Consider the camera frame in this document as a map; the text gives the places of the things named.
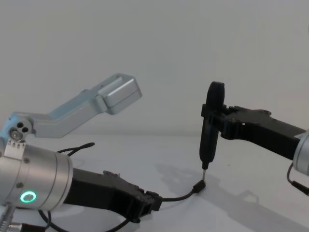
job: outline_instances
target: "white wall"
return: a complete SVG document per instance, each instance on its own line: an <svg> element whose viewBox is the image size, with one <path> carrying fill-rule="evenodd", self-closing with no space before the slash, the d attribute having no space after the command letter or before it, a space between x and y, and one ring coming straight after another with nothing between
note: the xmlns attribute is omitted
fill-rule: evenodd
<svg viewBox="0 0 309 232"><path fill-rule="evenodd" d="M144 97L76 132L199 134L214 80L226 83L227 104L308 128L308 9L308 0L2 0L0 125L122 72Z"/></svg>

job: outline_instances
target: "bolt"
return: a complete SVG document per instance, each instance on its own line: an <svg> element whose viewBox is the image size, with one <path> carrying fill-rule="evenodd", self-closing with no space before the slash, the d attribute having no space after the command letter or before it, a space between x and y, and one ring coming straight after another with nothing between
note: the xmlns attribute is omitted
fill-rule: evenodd
<svg viewBox="0 0 309 232"><path fill-rule="evenodd" d="M19 141L23 138L23 135L15 130L11 131L10 135L12 139L14 139L15 141Z"/></svg>
<svg viewBox="0 0 309 232"><path fill-rule="evenodd" d="M24 162L25 162L25 163L30 163L29 158L24 158Z"/></svg>
<svg viewBox="0 0 309 232"><path fill-rule="evenodd" d="M16 184L16 188L18 188L18 189L22 188L23 186L24 186L24 184L21 183L21 182L19 182L19 183Z"/></svg>

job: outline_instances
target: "screwdriver handle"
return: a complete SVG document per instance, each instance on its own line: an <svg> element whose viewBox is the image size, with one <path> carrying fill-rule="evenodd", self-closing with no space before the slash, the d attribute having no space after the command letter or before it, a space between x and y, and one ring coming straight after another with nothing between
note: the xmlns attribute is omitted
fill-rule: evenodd
<svg viewBox="0 0 309 232"><path fill-rule="evenodd" d="M213 113L218 113L223 108L225 98L224 83L212 82L207 93L206 104L203 105L202 117L204 117L201 142L199 147L199 157L202 161L202 168L208 169L208 165L213 161L219 131L212 125Z"/></svg>

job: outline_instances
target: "cylindrical joint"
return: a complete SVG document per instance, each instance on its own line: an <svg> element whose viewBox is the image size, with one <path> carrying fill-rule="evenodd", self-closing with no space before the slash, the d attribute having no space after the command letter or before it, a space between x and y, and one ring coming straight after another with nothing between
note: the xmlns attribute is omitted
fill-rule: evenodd
<svg viewBox="0 0 309 232"><path fill-rule="evenodd" d="M297 137L300 141L295 150L293 166L297 171L309 175L309 131Z"/></svg>
<svg viewBox="0 0 309 232"><path fill-rule="evenodd" d="M22 226L21 223L11 223L8 232L21 232Z"/></svg>
<svg viewBox="0 0 309 232"><path fill-rule="evenodd" d="M0 157L0 203L53 210L65 200L72 176L68 156L26 145L21 159Z"/></svg>
<svg viewBox="0 0 309 232"><path fill-rule="evenodd" d="M13 219L14 210L15 206L13 206L12 204L9 203L6 205L0 219L0 232L7 232L7 230L9 229L9 226Z"/></svg>

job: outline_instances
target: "black cable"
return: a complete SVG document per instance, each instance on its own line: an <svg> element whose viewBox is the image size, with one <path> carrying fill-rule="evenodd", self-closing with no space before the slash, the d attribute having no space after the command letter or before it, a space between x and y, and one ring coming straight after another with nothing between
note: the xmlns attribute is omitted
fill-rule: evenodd
<svg viewBox="0 0 309 232"><path fill-rule="evenodd" d="M304 194L306 194L307 196L309 196L309 188L298 183L297 181L294 181L294 180L291 180L290 179L290 173L291 173L291 170L292 170L292 167L293 167L293 163L290 165L289 169L288 169L288 172L286 174L286 178L288 180L288 182L295 188L297 188L299 191L303 192Z"/></svg>
<svg viewBox="0 0 309 232"><path fill-rule="evenodd" d="M48 215L48 221L47 225L45 226L45 230L47 230L52 224L52 213L50 211L47 211L47 215Z"/></svg>
<svg viewBox="0 0 309 232"><path fill-rule="evenodd" d="M200 180L198 181L192 188L192 190L182 196L182 197L171 197L171 198L163 198L162 199L162 202L178 202L178 201L182 201L182 200L185 200L185 199L188 199L189 197L191 197L194 193L199 193L201 192L204 188L206 187L206 183L204 180Z"/></svg>
<svg viewBox="0 0 309 232"><path fill-rule="evenodd" d="M87 143L81 146L77 146L77 147L71 147L71 148L66 148L66 149L62 149L60 151L57 151L58 153L63 153L63 152L67 152L67 151L71 151L68 156L73 155L74 153L78 152L79 150L85 149L85 148L89 148L94 146L95 143Z"/></svg>
<svg viewBox="0 0 309 232"><path fill-rule="evenodd" d="M106 232L116 232L118 230L120 230L121 228L123 228L125 225L127 225L130 221L128 219L124 220L123 222L121 222L118 226L110 229L109 231Z"/></svg>
<svg viewBox="0 0 309 232"><path fill-rule="evenodd" d="M189 197L191 197L194 194L193 191L189 192L187 195L184 195L182 197L171 197L171 198L163 198L162 202L178 202L178 201L182 201L185 199L188 199Z"/></svg>
<svg viewBox="0 0 309 232"><path fill-rule="evenodd" d="M47 216L45 215L45 213L42 211L42 210L39 210L39 214L41 216L41 218L46 222L48 223L48 218ZM55 225L54 223L51 222L50 224L50 227L53 228L54 230L58 231L58 232L69 232L69 231L66 231L60 227L58 227L57 225Z"/></svg>
<svg viewBox="0 0 309 232"><path fill-rule="evenodd" d="M286 178L289 181L289 183L292 183L292 180L290 179L290 173L291 173L292 168L293 168L293 163L291 163L291 165L288 169L288 173L286 174Z"/></svg>

